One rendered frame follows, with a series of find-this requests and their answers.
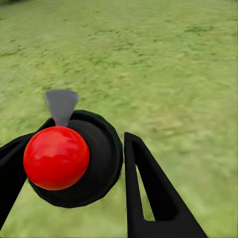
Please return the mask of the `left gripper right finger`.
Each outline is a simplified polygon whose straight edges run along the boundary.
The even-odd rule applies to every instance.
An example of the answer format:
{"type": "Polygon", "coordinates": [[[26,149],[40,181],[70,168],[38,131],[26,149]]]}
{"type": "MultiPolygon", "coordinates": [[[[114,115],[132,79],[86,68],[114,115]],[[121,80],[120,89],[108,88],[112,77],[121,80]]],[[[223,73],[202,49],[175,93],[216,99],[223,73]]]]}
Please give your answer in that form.
{"type": "Polygon", "coordinates": [[[124,133],[128,238],[208,238],[143,140],[124,133]],[[155,221],[143,217],[136,166],[155,221]]]}

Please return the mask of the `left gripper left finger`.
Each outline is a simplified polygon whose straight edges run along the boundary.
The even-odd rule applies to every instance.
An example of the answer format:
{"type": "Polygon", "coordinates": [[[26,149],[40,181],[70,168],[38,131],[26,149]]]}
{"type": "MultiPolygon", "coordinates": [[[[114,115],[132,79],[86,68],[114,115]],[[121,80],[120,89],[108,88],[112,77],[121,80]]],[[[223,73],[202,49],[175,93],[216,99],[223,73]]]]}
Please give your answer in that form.
{"type": "Polygon", "coordinates": [[[23,156],[34,134],[17,137],[0,148],[0,230],[28,178],[23,166],[23,156]]]}

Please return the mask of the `pesticide atomizer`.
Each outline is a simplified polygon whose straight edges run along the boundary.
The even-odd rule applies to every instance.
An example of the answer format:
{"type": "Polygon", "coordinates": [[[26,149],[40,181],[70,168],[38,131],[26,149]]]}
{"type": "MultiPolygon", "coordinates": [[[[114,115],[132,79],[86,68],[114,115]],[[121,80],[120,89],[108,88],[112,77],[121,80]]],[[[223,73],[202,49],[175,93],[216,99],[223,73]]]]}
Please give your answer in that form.
{"type": "Polygon", "coordinates": [[[106,196],[119,180],[124,145],[101,115],[74,110],[79,94],[44,93],[52,114],[25,148],[23,166],[38,196],[53,206],[88,206],[106,196]]]}

